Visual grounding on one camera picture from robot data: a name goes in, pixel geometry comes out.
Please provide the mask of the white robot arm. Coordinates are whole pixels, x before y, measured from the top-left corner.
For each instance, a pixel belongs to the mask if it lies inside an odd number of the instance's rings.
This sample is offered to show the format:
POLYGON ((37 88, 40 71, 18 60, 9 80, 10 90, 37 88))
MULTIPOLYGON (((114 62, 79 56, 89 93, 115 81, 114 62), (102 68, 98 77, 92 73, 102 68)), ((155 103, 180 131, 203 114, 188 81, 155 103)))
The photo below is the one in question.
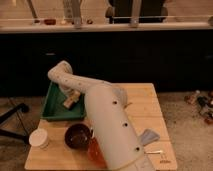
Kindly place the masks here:
POLYGON ((87 117, 110 171, 156 171, 125 112, 127 93, 123 88, 73 75, 66 61, 50 69, 48 78, 84 94, 87 117))

